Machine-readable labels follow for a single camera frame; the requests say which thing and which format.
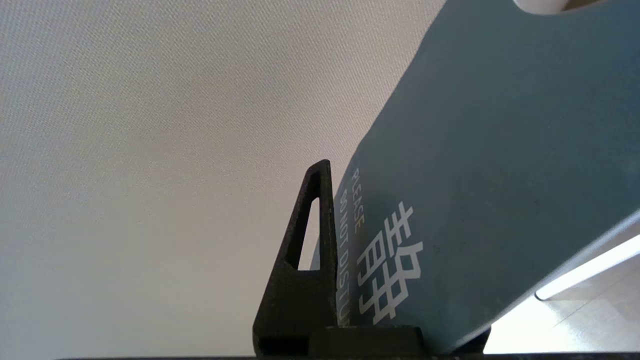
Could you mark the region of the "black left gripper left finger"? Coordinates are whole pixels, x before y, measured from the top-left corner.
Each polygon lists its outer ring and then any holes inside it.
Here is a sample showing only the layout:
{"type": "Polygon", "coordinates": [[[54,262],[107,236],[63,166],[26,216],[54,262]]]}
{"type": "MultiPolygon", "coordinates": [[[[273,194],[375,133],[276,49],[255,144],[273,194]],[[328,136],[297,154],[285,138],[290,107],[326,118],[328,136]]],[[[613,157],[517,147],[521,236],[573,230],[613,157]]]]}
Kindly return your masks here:
{"type": "Polygon", "coordinates": [[[302,180],[253,322],[258,357],[304,357],[315,333],[338,326],[338,246],[329,160],[302,180]],[[299,269],[311,205],[318,200],[318,269],[299,269]]]}

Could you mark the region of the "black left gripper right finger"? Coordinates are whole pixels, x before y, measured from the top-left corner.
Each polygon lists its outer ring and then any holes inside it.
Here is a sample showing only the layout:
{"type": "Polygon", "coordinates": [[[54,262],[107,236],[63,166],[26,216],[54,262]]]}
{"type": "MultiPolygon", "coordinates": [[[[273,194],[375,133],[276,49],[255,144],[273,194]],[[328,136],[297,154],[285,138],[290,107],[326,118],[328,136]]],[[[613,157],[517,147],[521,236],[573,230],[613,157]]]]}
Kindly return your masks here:
{"type": "Polygon", "coordinates": [[[458,346],[456,349],[451,351],[450,355],[483,354],[486,344],[489,341],[491,332],[492,328],[487,328],[487,330],[480,333],[478,336],[470,339],[466,343],[458,346]]]}

